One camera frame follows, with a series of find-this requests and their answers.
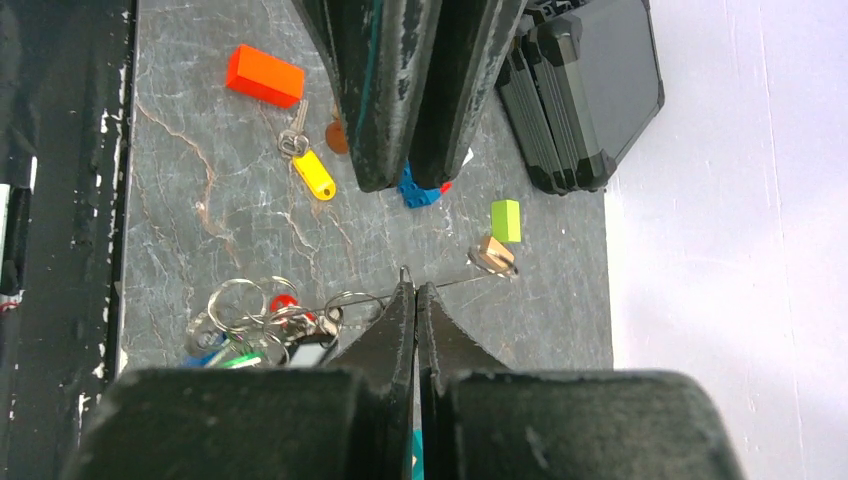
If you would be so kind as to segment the red key tag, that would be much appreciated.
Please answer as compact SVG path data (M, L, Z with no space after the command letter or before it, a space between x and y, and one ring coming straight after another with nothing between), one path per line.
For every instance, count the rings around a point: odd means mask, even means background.
M291 295L281 294L276 296L271 301L269 312L268 322L270 324L284 325L292 322L306 325L317 324L315 315L308 309L301 307Z

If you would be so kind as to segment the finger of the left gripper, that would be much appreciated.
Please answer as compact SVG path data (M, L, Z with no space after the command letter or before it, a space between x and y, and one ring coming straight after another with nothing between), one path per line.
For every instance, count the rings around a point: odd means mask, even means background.
M479 126L524 1L444 1L408 155L423 188L456 178Z
M297 1L328 73L359 188L399 182L410 153L439 1Z

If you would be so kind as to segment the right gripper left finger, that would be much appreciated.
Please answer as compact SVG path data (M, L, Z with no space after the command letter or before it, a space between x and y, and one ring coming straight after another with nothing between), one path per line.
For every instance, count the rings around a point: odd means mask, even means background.
M64 479L408 479L415 289L327 365L134 370L109 387Z

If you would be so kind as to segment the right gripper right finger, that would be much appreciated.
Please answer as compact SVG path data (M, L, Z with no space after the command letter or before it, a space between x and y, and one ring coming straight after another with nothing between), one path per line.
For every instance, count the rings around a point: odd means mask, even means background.
M516 371L417 293L429 479L740 479L712 399L673 371Z

